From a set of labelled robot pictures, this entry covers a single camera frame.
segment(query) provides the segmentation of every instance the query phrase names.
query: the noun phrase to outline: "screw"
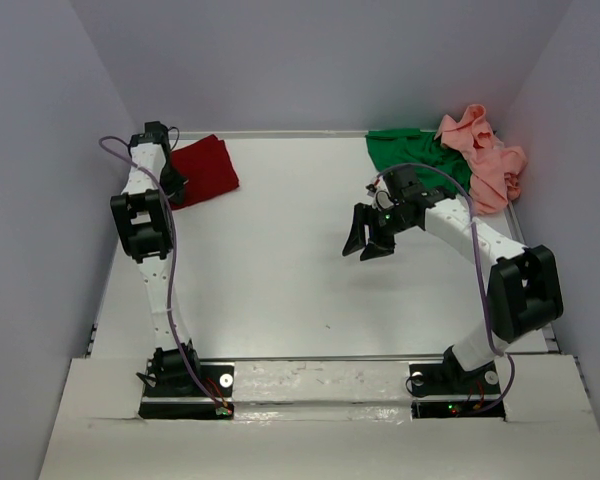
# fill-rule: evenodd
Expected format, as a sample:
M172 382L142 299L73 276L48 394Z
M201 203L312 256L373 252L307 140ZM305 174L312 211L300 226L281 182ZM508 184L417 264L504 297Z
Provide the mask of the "screw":
M424 385L424 375L422 372L413 372L410 376L410 380L415 387Z
M231 385L233 385L233 376L228 373L221 375L220 376L220 385L223 388L229 388Z
M497 385L498 384L498 374L493 370L489 370L484 374L484 381L489 385Z

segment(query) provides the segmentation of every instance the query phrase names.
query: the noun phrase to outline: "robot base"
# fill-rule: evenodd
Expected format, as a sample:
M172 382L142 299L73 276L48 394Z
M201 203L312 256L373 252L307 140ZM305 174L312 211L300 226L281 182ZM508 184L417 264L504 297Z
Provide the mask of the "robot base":
M407 389L416 398L428 396L452 397L478 393L478 382L485 395L499 395L500 385L493 362L465 376L448 375L445 363L409 364Z
M415 401L411 404L411 416L418 418L466 418L468 412L480 408L483 402L421 402ZM504 405L496 405L491 410L479 413L476 417L482 418L505 418Z
M199 363L200 381L213 394L218 391L227 402L228 413L219 413L216 404L193 383L185 377L182 382L174 385L154 384L147 382L151 372L151 361L147 362L147 374L138 375L143 379L144 389L138 415L144 419L161 420L227 420L233 418L233 375L234 366L231 363L205 362Z

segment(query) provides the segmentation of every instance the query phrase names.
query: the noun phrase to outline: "red cloth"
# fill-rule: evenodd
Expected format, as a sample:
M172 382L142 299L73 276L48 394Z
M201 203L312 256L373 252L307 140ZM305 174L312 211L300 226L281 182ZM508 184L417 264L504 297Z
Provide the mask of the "red cloth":
M185 186L184 203L171 204L174 210L204 202L239 186L238 175L233 169L224 140L219 140L215 135L174 151L171 163L189 179Z

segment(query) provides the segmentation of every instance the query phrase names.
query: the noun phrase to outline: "white board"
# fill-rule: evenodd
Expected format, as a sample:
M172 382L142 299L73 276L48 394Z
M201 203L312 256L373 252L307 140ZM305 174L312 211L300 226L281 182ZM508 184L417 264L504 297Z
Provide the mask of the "white board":
M74 360L40 478L600 480L600 433L571 357L516 357L507 422L412 420L406 391L394 388L402 364L286 363L238 362L237 419L214 422L136 418L141 383L133 373L142 358ZM498 364L501 383L506 363ZM276 379L284 368L302 380ZM312 376L323 379L313 383L324 396L305 388ZM297 403L250 410L249 399L275 399L268 389L283 384L286 401Z

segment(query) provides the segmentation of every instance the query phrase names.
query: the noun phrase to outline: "fabric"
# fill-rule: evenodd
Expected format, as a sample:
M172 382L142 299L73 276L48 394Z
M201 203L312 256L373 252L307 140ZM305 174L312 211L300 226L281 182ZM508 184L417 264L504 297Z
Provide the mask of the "fabric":
M445 115L435 136L442 145L460 152L469 164L473 172L469 194L477 213L499 212L509 200L518 198L518 175L527 165L522 148L505 148L486 116L482 105L469 105L459 122Z
M435 132L421 132L415 128L369 132L367 150L378 170L405 162L424 163L449 174L468 191L471 169L466 160L460 152L444 148L435 135ZM458 193L442 175L424 168L418 169L417 173L427 188L445 187Z
M239 186L229 152L223 140L210 135L171 154L173 166L189 179L184 202L171 204L173 210L204 202Z

